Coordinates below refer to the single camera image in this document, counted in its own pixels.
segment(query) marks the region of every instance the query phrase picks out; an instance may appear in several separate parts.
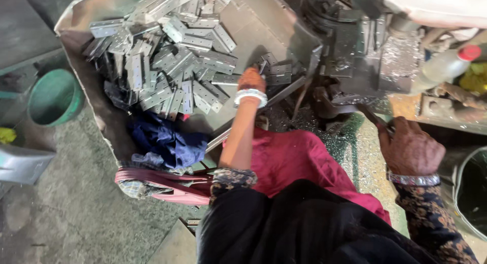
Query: floral sleeve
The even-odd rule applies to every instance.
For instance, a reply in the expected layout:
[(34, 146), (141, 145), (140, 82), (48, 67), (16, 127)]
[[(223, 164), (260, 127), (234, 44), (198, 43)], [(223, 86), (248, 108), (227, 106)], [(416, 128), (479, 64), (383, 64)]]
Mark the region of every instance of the floral sleeve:
[(478, 263), (443, 205), (440, 186), (394, 185), (399, 193), (396, 203), (406, 211), (414, 242), (442, 263)]
[(257, 183), (257, 176), (252, 170), (221, 168), (215, 171), (211, 185), (210, 204), (220, 195), (232, 189), (252, 188)]

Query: silver bangle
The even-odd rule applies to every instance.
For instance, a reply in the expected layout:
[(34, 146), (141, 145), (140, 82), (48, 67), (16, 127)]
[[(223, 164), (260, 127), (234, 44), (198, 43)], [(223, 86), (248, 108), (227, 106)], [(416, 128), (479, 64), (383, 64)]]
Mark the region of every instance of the silver bangle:
[(440, 176), (433, 174), (429, 176), (403, 176), (396, 175), (391, 171), (386, 173), (387, 180), (395, 183), (411, 186), (436, 186), (441, 183)]
[(243, 89), (243, 90), (238, 91), (235, 94), (235, 104), (239, 105), (240, 100), (243, 97), (248, 97), (248, 96), (252, 96), (252, 97), (256, 97), (256, 98), (260, 99), (260, 104), (259, 104), (258, 108), (262, 108), (267, 104), (267, 95), (260, 92), (257, 89)]

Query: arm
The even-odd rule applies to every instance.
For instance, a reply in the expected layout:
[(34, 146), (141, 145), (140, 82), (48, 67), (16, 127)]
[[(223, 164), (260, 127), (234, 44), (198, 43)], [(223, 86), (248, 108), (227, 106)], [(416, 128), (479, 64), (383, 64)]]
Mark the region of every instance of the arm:
[[(383, 126), (380, 148), (393, 174), (429, 176), (435, 174), (445, 148), (423, 132), (417, 122), (394, 119), (396, 134), (391, 140)], [(457, 231), (440, 196), (440, 186), (407, 186), (394, 183), (396, 203), (406, 212), (411, 239), (442, 263), (478, 263)]]
[[(248, 68), (239, 80), (238, 90), (258, 89), (265, 92), (265, 81), (256, 68)], [(260, 99), (248, 96), (240, 100), (232, 130), (227, 139), (211, 186), (212, 201), (236, 187), (251, 188), (257, 176), (250, 169), (255, 116)]]

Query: blue cloth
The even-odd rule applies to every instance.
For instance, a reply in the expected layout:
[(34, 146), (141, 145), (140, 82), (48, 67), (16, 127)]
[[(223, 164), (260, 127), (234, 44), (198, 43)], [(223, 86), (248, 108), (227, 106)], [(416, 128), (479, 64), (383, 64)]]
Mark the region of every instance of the blue cloth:
[(203, 160), (207, 137), (203, 133), (180, 133), (174, 122), (146, 112), (129, 126), (132, 138), (146, 153), (161, 155), (168, 168), (183, 168)]

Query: hand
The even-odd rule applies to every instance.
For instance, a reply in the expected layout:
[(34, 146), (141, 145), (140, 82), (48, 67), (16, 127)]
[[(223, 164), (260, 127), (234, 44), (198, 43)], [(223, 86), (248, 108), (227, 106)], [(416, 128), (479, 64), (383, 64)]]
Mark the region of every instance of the hand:
[(428, 176), (438, 169), (445, 147), (423, 132), (415, 121), (394, 118), (395, 135), (391, 137), (385, 126), (379, 129), (380, 150), (387, 166), (394, 174)]
[(239, 79), (238, 91), (243, 89), (257, 89), (265, 93), (265, 80), (259, 75), (256, 67), (249, 67)]

